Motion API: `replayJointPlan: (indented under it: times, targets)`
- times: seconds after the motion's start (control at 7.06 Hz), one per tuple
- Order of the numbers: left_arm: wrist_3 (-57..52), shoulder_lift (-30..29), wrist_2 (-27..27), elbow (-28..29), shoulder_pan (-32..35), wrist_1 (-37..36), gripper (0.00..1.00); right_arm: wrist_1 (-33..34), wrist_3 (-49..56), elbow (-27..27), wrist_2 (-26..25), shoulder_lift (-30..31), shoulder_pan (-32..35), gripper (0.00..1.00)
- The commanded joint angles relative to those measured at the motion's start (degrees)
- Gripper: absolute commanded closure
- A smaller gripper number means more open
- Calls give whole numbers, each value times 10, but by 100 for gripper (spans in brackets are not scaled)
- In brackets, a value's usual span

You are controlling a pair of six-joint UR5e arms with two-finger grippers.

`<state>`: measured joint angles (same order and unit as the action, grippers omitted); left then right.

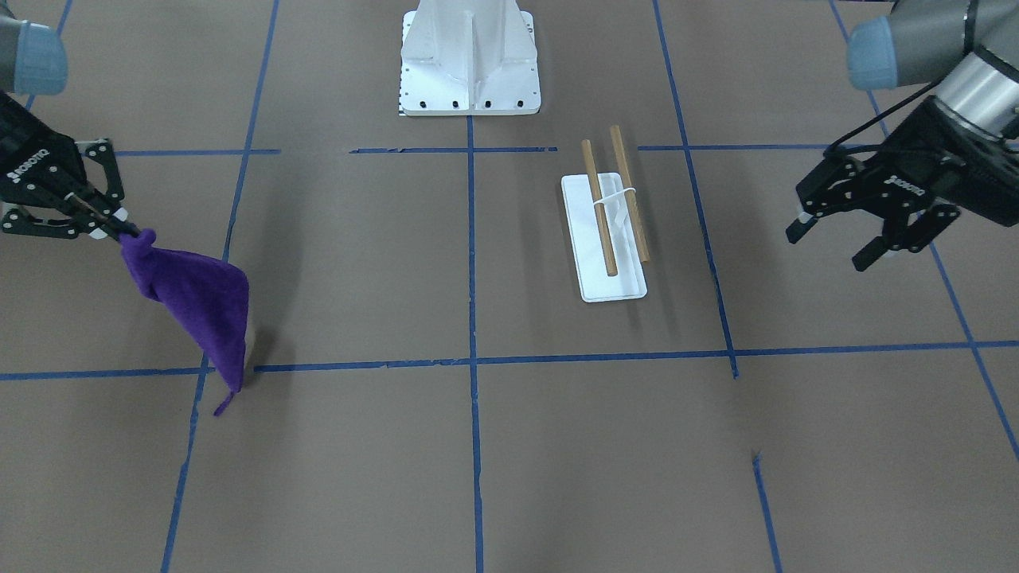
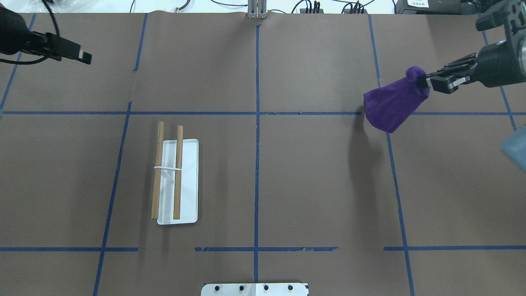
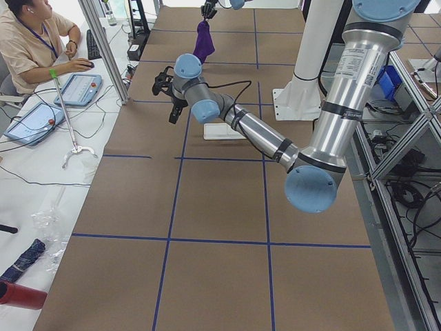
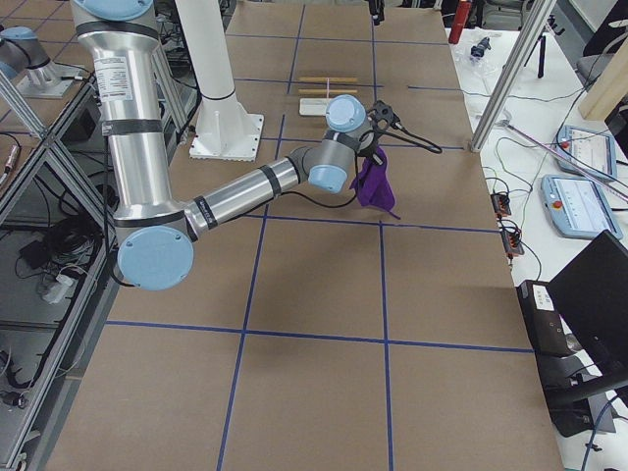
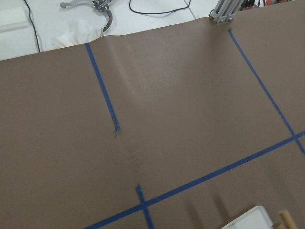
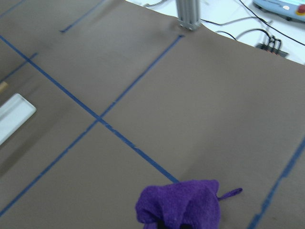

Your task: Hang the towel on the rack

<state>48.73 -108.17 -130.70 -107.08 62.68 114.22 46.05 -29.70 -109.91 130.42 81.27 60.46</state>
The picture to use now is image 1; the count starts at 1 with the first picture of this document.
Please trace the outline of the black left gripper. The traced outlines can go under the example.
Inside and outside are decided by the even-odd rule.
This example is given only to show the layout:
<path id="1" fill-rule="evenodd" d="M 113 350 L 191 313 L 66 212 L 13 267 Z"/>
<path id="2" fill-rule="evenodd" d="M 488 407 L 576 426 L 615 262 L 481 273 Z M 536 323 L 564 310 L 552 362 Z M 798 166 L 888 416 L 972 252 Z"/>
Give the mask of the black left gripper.
<path id="1" fill-rule="evenodd" d="M 787 226 L 787 242 L 798 243 L 823 217 L 869 211 L 884 218 L 884 224 L 882 233 L 852 257 L 855 271 L 863 272 L 888 251 L 922 251 L 958 219 L 958 207 L 1001 226 L 1017 225 L 1016 150 L 934 95 L 884 142 L 861 151 L 870 157 L 858 160 L 855 149 L 834 146 L 795 186 L 800 213 Z M 950 204 L 931 207 L 937 200 Z M 923 211 L 913 220 L 912 214 L 897 215 L 907 207 Z"/>

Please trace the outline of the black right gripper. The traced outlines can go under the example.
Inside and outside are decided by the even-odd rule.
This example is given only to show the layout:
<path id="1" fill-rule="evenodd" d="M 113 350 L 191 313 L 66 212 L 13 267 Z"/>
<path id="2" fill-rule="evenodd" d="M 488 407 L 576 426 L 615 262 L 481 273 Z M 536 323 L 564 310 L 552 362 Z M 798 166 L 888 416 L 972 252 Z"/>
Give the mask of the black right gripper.
<path id="1" fill-rule="evenodd" d="M 8 93 L 1 95 L 1 170 L 4 233 L 115 242 L 141 236 L 123 207 L 123 178 L 112 141 L 74 142 Z M 69 193 L 72 199 L 65 201 Z M 23 205 L 48 207 L 63 216 L 37 217 Z"/>

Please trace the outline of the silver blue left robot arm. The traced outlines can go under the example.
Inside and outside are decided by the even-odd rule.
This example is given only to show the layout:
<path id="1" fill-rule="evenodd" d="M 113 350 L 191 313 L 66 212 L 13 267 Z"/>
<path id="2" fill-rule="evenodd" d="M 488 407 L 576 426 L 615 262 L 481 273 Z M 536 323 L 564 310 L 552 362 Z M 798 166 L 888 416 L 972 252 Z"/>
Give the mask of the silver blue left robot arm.
<path id="1" fill-rule="evenodd" d="M 866 211 L 879 236 L 852 258 L 866 271 L 888 251 L 922 251 L 962 210 L 1018 218 L 1015 1 L 898 1 L 853 29 L 848 75 L 859 90 L 920 86 L 916 108 L 877 145 L 833 142 L 799 184 L 797 243 L 820 219 Z"/>

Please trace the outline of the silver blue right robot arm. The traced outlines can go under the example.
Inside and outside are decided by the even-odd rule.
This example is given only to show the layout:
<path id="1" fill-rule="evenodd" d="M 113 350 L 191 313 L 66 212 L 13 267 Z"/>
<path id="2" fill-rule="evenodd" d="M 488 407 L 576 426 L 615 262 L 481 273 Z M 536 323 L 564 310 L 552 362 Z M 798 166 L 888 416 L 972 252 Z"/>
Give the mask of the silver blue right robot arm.
<path id="1" fill-rule="evenodd" d="M 2 232 L 73 240 L 138 238 L 123 209 L 112 141 L 76 141 L 29 112 L 16 95 L 56 95 L 67 83 L 67 56 L 56 30 L 12 14 L 1 18 Z"/>

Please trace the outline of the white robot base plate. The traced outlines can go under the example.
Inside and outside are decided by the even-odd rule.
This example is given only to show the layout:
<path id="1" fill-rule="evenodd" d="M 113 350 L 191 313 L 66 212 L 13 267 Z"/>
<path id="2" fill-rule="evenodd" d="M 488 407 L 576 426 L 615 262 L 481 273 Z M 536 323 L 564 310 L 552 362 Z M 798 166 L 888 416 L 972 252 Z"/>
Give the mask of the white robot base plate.
<path id="1" fill-rule="evenodd" d="M 400 115 L 540 111 L 534 19 L 517 1 L 421 1 L 401 32 Z"/>

